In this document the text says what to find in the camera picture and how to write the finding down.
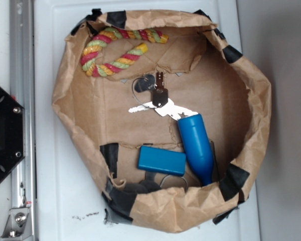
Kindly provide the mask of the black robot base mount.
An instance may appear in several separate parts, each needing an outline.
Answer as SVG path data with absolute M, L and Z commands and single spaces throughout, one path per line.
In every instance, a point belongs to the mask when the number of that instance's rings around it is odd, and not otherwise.
M 25 157 L 23 111 L 0 87 L 0 184 Z

